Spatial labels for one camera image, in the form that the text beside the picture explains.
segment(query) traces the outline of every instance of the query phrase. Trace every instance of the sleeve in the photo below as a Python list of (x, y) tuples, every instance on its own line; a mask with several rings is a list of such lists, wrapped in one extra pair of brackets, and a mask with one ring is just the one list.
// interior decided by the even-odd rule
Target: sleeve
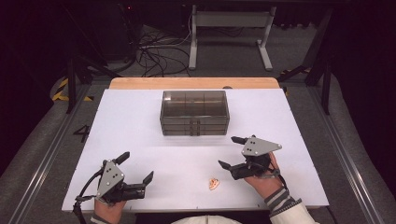
[(315, 220), (309, 215), (301, 199), (295, 201), (289, 191), (281, 188), (264, 200), (271, 210), (273, 224), (312, 224)]
[(293, 207), (270, 217), (273, 224), (314, 224), (317, 223), (309, 215), (303, 203), (297, 203)]
[(106, 220), (104, 220), (103, 218), (99, 217), (98, 215), (96, 215), (95, 213), (93, 213), (92, 217), (91, 217), (91, 222), (90, 223), (96, 223), (96, 224), (110, 224), (109, 222), (107, 222)]

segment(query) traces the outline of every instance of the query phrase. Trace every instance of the table leg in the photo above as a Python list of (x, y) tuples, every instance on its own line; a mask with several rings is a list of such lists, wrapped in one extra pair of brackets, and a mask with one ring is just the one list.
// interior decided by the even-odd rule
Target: table leg
[(196, 23), (197, 7), (192, 6), (191, 14), (191, 49), (189, 69), (194, 70), (197, 62), (197, 23)]
[(267, 49), (265, 48), (265, 45), (267, 44), (268, 36), (271, 31), (271, 26), (274, 21), (275, 13), (276, 13), (276, 7), (271, 7), (270, 15), (267, 20), (267, 24), (265, 25), (264, 36), (261, 40), (257, 41), (257, 45), (259, 46), (260, 54), (262, 56), (262, 62), (264, 63), (265, 70), (267, 70), (267, 71), (273, 70), (273, 66), (271, 64), (271, 61), (268, 56), (268, 52), (267, 52)]

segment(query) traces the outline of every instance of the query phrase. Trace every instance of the striped cuff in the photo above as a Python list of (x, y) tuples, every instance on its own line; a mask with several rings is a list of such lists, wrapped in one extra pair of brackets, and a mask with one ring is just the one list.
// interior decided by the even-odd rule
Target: striped cuff
[(103, 218), (99, 217), (98, 215), (96, 215), (95, 213), (93, 213), (92, 217), (91, 217), (91, 222), (92, 223), (96, 223), (96, 224), (110, 224), (109, 222), (107, 222), (106, 220), (104, 220)]
[(271, 194), (268, 198), (264, 200), (267, 206), (270, 208), (271, 215), (279, 214), (279, 211), (286, 211), (287, 209), (293, 207), (298, 204), (289, 194), (285, 188), (278, 189), (273, 194)]

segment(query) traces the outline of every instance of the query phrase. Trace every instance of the gray floor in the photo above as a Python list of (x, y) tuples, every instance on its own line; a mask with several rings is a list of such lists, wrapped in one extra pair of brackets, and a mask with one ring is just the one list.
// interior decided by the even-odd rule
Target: gray floor
[[(178, 76), (277, 77), (282, 70), (292, 69), (303, 61), (315, 31), (313, 27), (293, 28), (287, 31), (274, 27), (267, 44), (274, 67), (273, 72), (264, 70), (262, 59), (255, 45), (255, 40), (262, 30), (245, 29), (240, 36), (235, 38), (225, 37), (214, 31), (204, 31), (198, 36), (197, 68), (188, 74), (184, 72)], [(179, 47), (189, 52), (188, 43)], [(188, 58), (179, 51), (161, 49), (160, 53), (178, 58), (184, 64), (188, 64)], [(176, 71), (181, 68), (181, 64), (169, 62), (168, 68), (169, 71)], [(143, 73), (144, 69), (134, 64), (121, 74), (139, 77)], [(304, 75), (299, 75), (281, 85), (288, 87), (287, 99), (318, 170), (331, 209), (339, 223), (372, 223), (364, 215), (360, 201), (350, 185), (350, 179), (337, 156), (331, 140), (332, 136), (326, 128), (321, 112), (316, 107), (312, 91), (320, 91), (320, 86), (308, 89), (302, 82), (303, 78)], [(84, 147), (84, 144), (80, 142), (81, 136), (73, 135), (73, 132), (85, 124), (92, 125), (100, 98), (104, 89), (108, 88), (108, 83), (107, 78), (97, 77), (89, 87), (88, 95), (94, 96), (94, 101), (82, 102), (79, 106), (65, 132), (64, 140), (59, 145), (59, 151), (53, 163), (50, 164), (49, 172), (43, 176), (44, 182), (41, 188), (36, 196), (33, 195), (32, 203), (27, 204), (24, 223), (78, 223), (73, 214), (61, 211), (68, 182)], [(37, 167), (63, 124), (66, 109), (67, 102), (55, 102), (52, 109), (25, 141), (7, 171), (1, 176), (0, 223), (8, 223), (14, 214), (31, 179), (35, 176)], [(378, 213), (384, 223), (396, 223), (394, 197), (368, 158), (334, 77), (332, 77), (330, 111), (330, 120), (346, 152), (356, 164)], [(311, 214), (317, 222), (333, 223), (326, 208), (312, 210)], [(121, 223), (134, 223), (134, 215), (125, 214)]]

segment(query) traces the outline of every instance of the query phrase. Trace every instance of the small object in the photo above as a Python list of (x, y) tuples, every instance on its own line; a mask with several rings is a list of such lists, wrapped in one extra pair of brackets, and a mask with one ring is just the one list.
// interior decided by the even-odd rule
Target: small object
[(216, 178), (210, 178), (209, 180), (209, 189), (213, 190), (218, 187), (219, 181)]

